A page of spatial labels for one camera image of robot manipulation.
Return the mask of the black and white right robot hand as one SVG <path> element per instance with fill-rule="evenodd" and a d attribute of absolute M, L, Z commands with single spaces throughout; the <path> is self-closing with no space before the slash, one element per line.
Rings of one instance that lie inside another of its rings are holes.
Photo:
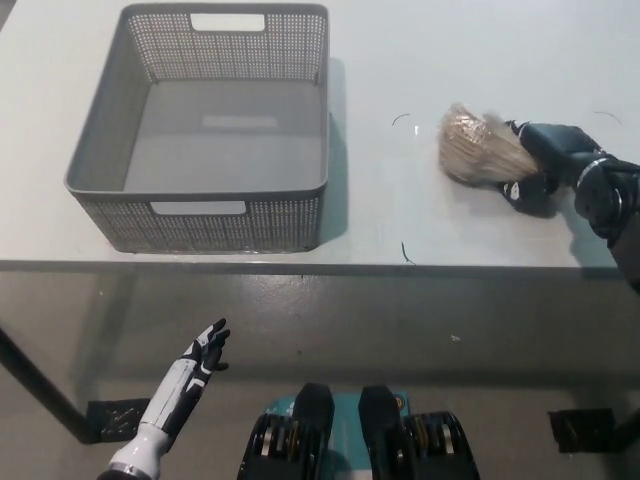
<path fill-rule="evenodd" d="M 573 187 L 592 161 L 604 156 L 602 147 L 578 126 L 517 122 L 506 125 L 531 155 L 537 170 L 520 180 L 500 182 L 496 188 L 516 211 L 548 216 L 550 198 L 560 187 Z"/>

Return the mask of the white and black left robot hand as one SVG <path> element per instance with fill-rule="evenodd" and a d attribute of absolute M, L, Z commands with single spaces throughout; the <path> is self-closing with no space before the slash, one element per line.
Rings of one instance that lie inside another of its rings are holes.
<path fill-rule="evenodd" d="M 230 330 L 226 320 L 208 326 L 173 362 L 152 396 L 140 425 L 150 425 L 175 439 L 193 412 L 215 371 L 228 365 L 220 362 Z"/>

